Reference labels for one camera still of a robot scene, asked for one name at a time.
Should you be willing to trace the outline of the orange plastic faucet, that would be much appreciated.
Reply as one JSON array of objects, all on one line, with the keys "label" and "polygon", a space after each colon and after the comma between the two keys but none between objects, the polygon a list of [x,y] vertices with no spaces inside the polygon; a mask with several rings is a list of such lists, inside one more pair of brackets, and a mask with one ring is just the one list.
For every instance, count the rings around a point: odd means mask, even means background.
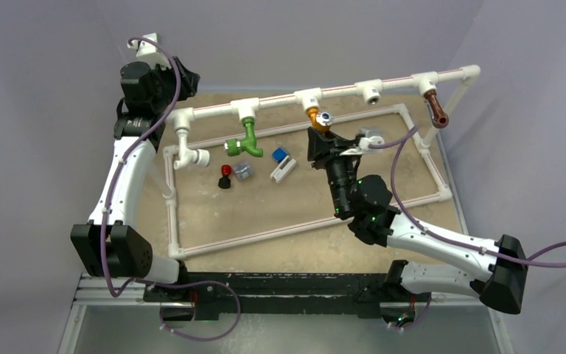
[{"label": "orange plastic faucet", "polygon": [[320,111],[317,107],[308,108],[306,115],[310,119],[311,127],[321,134],[328,132],[335,120],[330,113]]}]

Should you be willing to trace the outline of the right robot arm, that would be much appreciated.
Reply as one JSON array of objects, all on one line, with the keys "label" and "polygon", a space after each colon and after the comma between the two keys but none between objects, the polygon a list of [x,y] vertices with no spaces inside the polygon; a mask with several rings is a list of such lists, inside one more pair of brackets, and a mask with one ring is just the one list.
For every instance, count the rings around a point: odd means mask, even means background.
[{"label": "right robot arm", "polygon": [[334,216],[347,221],[358,240],[440,260],[465,277],[465,293],[502,313],[521,312],[528,266],[517,238],[473,237],[409,218],[402,204],[391,205],[395,195],[381,176],[358,177],[361,157],[345,152],[360,141],[360,134],[349,140],[308,128],[307,138],[307,159],[314,169],[326,172]]}]

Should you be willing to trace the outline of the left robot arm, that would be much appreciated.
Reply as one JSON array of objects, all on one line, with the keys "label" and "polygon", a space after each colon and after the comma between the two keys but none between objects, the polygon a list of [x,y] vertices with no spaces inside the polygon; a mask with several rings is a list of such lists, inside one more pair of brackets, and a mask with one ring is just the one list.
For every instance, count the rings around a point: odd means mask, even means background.
[{"label": "left robot arm", "polygon": [[102,194],[84,224],[75,224],[70,239],[86,271],[157,282],[173,302],[188,297],[190,281],[181,261],[154,254],[135,227],[144,180],[165,129],[162,116],[175,95],[195,96],[199,75],[184,67],[136,61],[120,70],[123,97],[116,107],[113,159]]}]

